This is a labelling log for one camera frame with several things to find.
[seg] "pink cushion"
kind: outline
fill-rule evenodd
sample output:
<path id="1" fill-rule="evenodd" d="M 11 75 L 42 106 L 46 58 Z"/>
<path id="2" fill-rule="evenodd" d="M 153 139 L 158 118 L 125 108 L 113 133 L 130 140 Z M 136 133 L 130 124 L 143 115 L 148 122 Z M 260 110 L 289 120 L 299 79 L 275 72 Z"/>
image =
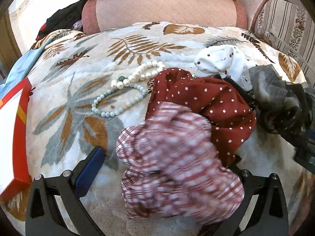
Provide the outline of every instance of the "pink cushion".
<path id="1" fill-rule="evenodd" d="M 159 21 L 247 28 L 245 10 L 236 0 L 89 0 L 82 12 L 86 34 Z"/>

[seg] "jewelry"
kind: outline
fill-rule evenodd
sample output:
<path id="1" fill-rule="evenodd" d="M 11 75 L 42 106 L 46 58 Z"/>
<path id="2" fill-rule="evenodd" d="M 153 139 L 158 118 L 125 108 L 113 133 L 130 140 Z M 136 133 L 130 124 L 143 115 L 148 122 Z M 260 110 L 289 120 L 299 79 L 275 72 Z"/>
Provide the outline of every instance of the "jewelry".
<path id="1" fill-rule="evenodd" d="M 157 70 L 153 70 L 151 73 L 147 72 L 146 74 L 143 74 L 143 71 L 150 67 L 157 67 Z M 148 90 L 145 87 L 139 84 L 135 84 L 135 82 L 151 79 L 152 77 L 157 76 L 158 73 L 162 72 L 164 68 L 165 68 L 165 65 L 161 61 L 160 62 L 149 61 L 146 64 L 143 63 L 141 64 L 141 66 L 138 66 L 135 69 L 135 71 L 132 73 L 132 75 L 128 76 L 128 78 L 124 76 L 119 76 L 117 80 L 112 80 L 111 89 L 107 90 L 104 94 L 101 94 L 92 103 L 92 112 L 102 117 L 114 117 L 116 115 L 123 113 L 124 110 L 126 110 L 128 107 L 131 107 L 132 105 L 141 101 L 148 93 Z M 96 105 L 98 104 L 98 102 L 100 102 L 106 96 L 114 93 L 115 91 L 123 89 L 124 87 L 137 89 L 140 91 L 140 95 L 136 96 L 135 98 L 132 98 L 130 101 L 127 101 L 123 107 L 119 107 L 115 111 L 102 112 L 96 108 Z"/>

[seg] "striped floral cushion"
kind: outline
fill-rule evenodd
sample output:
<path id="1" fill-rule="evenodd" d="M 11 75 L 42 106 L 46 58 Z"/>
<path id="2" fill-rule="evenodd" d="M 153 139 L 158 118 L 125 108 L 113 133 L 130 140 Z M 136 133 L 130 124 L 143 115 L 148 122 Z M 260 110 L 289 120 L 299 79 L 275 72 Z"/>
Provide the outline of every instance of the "striped floral cushion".
<path id="1" fill-rule="evenodd" d="M 284 0 L 269 0 L 258 15 L 255 32 L 293 57 L 307 81 L 315 86 L 315 24 L 304 8 Z"/>

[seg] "red polka dot scrunchie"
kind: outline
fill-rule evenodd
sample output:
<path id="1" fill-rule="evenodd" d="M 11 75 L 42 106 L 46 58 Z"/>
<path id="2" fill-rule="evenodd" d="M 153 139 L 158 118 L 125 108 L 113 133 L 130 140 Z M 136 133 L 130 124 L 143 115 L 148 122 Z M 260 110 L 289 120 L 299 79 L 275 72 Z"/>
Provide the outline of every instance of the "red polka dot scrunchie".
<path id="1" fill-rule="evenodd" d="M 224 166 L 234 162 L 234 152 L 256 125 L 256 116 L 229 83 L 210 77 L 193 79 L 190 72 L 168 68 L 154 79 L 146 119 L 161 102 L 189 107 L 212 124 L 211 142 Z"/>
<path id="2" fill-rule="evenodd" d="M 211 125 L 187 107 L 161 102 L 154 117 L 122 130 L 117 156 L 128 218 L 152 213 L 201 224 L 230 217 L 244 198 L 239 177 L 222 166 L 209 141 Z"/>

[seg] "red and white plaid fabric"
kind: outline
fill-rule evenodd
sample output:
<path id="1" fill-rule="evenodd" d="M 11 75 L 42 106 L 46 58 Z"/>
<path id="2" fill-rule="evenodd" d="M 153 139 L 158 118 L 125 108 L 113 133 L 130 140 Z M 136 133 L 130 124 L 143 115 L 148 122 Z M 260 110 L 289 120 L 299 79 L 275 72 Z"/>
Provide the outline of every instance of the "red and white plaid fabric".
<path id="1" fill-rule="evenodd" d="M 169 102 L 122 130 L 116 152 L 130 165 L 122 177 L 128 218 L 160 213 L 210 224 L 231 216 L 244 198 L 243 185 L 222 166 L 210 136 L 206 118 Z"/>

